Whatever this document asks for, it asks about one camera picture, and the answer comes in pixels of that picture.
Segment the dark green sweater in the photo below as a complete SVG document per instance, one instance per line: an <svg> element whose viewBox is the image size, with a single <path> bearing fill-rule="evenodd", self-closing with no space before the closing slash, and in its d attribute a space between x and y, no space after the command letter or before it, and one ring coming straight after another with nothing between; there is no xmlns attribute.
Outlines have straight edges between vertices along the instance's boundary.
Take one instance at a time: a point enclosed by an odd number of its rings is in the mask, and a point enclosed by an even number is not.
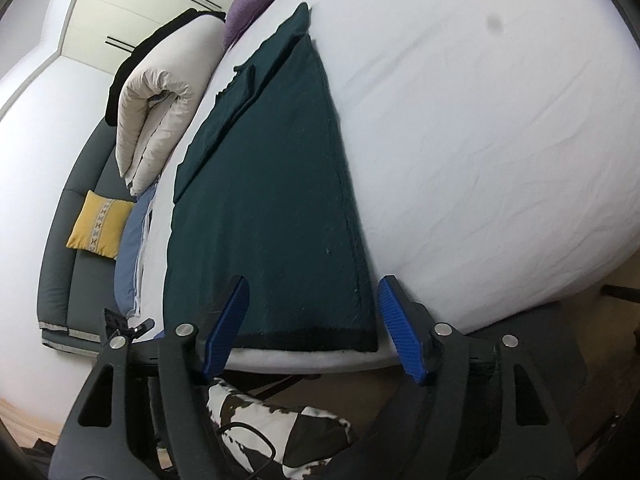
<svg viewBox="0 0 640 480"><path fill-rule="evenodd" d="M163 321L250 286L242 348L373 352L378 328L340 125L301 4L235 70L175 177Z"/></svg>

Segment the black white patterned cloth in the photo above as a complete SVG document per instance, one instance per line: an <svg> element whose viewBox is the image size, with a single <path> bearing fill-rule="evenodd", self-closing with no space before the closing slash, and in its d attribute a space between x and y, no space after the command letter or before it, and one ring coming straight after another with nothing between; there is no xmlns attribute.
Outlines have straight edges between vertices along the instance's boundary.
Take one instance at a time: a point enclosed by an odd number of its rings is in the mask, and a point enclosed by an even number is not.
<svg viewBox="0 0 640 480"><path fill-rule="evenodd" d="M269 404L221 379L209 386L206 406L222 449L250 479L317 479L357 440L340 416Z"/></svg>

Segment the blue pillow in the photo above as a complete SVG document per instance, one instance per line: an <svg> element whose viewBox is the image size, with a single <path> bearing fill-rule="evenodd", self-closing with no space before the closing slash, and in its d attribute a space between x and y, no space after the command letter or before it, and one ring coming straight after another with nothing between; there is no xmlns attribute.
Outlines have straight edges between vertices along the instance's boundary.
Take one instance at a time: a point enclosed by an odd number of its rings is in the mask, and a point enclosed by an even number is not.
<svg viewBox="0 0 640 480"><path fill-rule="evenodd" d="M157 189L154 182L134 203L120 239L114 271L114 298L119 313L125 318L138 310L143 246L151 227L152 208Z"/></svg>

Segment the grey padded headboard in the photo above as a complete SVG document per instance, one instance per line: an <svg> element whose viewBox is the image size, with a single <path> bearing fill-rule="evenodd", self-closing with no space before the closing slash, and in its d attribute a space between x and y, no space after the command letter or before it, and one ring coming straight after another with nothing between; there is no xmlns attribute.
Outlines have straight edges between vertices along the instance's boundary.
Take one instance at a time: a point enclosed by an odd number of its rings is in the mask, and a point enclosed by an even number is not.
<svg viewBox="0 0 640 480"><path fill-rule="evenodd" d="M58 200L37 290L41 342L93 358L104 341L114 297L119 241L134 206L116 164L116 129L99 122L70 170Z"/></svg>

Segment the yellow cushion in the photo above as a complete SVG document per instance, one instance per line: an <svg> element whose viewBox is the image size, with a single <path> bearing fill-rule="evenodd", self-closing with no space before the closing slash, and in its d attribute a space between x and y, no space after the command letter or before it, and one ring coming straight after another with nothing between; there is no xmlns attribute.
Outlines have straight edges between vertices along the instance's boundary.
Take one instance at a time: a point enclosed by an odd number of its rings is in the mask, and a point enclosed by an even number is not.
<svg viewBox="0 0 640 480"><path fill-rule="evenodd" d="M134 202L106 198L89 191L66 247L116 259Z"/></svg>

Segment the white bed sheet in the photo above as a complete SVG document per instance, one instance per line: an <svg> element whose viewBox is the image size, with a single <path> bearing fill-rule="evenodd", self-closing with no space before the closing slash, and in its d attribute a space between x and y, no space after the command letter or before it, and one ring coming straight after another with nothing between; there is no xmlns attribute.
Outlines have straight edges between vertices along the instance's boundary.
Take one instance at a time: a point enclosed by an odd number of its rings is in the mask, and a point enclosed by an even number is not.
<svg viewBox="0 0 640 480"><path fill-rule="evenodd" d="M276 0L194 122L307 3L373 276L472 332L638 248L639 47L616 1Z"/></svg>

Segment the folded beige duvet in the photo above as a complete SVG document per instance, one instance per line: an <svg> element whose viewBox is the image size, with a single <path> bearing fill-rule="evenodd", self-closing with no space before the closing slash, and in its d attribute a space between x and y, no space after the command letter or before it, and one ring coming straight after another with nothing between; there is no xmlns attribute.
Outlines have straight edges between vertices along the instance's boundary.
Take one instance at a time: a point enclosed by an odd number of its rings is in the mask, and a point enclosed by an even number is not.
<svg viewBox="0 0 640 480"><path fill-rule="evenodd" d="M132 196L163 171L223 55L224 22L204 14L160 40L124 81L115 159Z"/></svg>

